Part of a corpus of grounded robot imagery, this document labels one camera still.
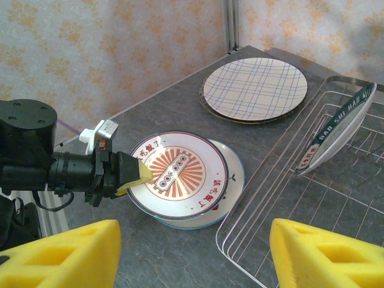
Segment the wire dish rack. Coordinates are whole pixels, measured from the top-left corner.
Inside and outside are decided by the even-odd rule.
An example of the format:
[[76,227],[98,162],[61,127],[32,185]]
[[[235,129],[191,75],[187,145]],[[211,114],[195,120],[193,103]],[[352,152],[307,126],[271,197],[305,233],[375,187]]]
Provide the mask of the wire dish rack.
[[[222,222],[216,235],[219,250],[259,286],[278,287],[269,249],[275,218],[384,246],[384,105],[371,105],[360,129],[329,161],[302,176],[293,173],[316,133],[367,84],[327,78]],[[377,91],[384,92],[384,86]]]

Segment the plate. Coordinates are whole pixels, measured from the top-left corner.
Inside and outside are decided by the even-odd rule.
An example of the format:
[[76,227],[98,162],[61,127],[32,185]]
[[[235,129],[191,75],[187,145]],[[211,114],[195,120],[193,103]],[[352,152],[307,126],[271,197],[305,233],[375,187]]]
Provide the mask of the plate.
[[308,173],[333,157],[357,132],[373,101],[377,84],[361,88],[332,117],[303,154],[295,174]]
[[153,172],[151,182],[129,189],[143,211],[166,220],[198,217],[214,208],[228,185],[224,156],[208,139],[185,131],[149,136],[132,151]]
[[176,229],[194,230],[211,226],[222,220],[227,213],[232,209],[236,203],[237,198],[240,196],[245,185],[245,170],[241,163],[240,158],[227,145],[211,140],[211,142],[220,150],[224,155],[228,164],[229,181],[227,191],[219,204],[209,212],[189,220],[162,220],[157,219],[161,223]]
[[248,121],[248,120],[238,120],[238,119],[233,119],[233,118],[230,118],[230,117],[227,117],[227,116],[224,116],[218,112],[216,112],[205,100],[205,97],[204,97],[204,85],[205,85],[205,82],[206,82],[207,78],[205,78],[203,80],[203,83],[200,85],[199,87],[199,101],[200,101],[200,104],[211,114],[215,115],[216,117],[219,117],[221,119],[224,119],[224,120],[228,120],[228,121],[231,121],[231,122],[234,122],[234,123],[239,123],[239,124],[264,124],[264,123],[268,123],[268,122],[271,122],[271,121],[276,121],[276,120],[279,120],[279,119],[282,119],[288,115],[290,115],[291,113],[293,113],[296,109],[299,108],[299,106],[301,106],[303,103],[304,103],[304,99],[303,101],[301,101],[301,103],[296,106],[293,110],[279,116],[279,117],[275,117],[275,118],[271,118],[271,119],[268,119],[268,120],[262,120],[262,121]]
[[271,58],[248,58],[221,66],[206,80],[204,97],[226,117],[263,121],[297,107],[307,80],[294,66]]

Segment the plate with red sunburst design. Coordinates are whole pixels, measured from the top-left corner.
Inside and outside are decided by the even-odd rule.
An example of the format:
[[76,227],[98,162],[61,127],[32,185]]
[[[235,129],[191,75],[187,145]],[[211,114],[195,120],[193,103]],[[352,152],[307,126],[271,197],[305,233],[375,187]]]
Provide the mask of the plate with red sunburst design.
[[228,185],[228,166],[208,139],[186,131],[165,131],[132,151],[152,171],[153,180],[129,189],[144,212],[165,220],[186,220],[213,209]]
[[238,197],[241,195],[245,185],[245,170],[239,156],[229,146],[215,140],[210,141],[223,153],[229,171],[229,181],[227,191],[212,210],[203,215],[189,220],[162,220],[161,223],[176,229],[195,230],[211,226],[222,220],[232,209]]

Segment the kitchen counter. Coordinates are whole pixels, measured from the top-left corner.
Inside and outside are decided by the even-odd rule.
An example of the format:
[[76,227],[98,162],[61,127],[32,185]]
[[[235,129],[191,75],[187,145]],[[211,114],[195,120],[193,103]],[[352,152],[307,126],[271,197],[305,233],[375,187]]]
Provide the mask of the kitchen counter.
[[[250,57],[273,58],[247,46],[114,118],[120,127],[113,150],[130,153],[148,135],[186,130],[229,145],[238,153],[246,179],[250,179],[297,111],[267,124],[241,125],[210,114],[197,95],[203,79],[216,68]],[[289,57],[282,60],[290,62]],[[301,71],[308,81],[307,102],[323,79]],[[74,140],[64,145],[64,150],[82,154],[85,146]],[[105,219],[119,221],[122,253],[115,287],[257,287],[216,247],[219,223],[201,230],[176,230],[141,211],[129,196],[103,199],[100,207],[92,208],[78,194],[64,211],[70,229]]]

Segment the wall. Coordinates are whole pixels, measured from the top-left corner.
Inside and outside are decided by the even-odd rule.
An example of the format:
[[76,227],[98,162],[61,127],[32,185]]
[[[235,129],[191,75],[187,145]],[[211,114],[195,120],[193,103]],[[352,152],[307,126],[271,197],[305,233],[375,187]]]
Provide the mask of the wall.
[[239,1],[240,44],[300,56],[298,65],[384,83],[382,0]]
[[[77,130],[226,52],[220,0],[3,0],[0,99],[52,105]],[[57,140],[73,137],[58,125]]]

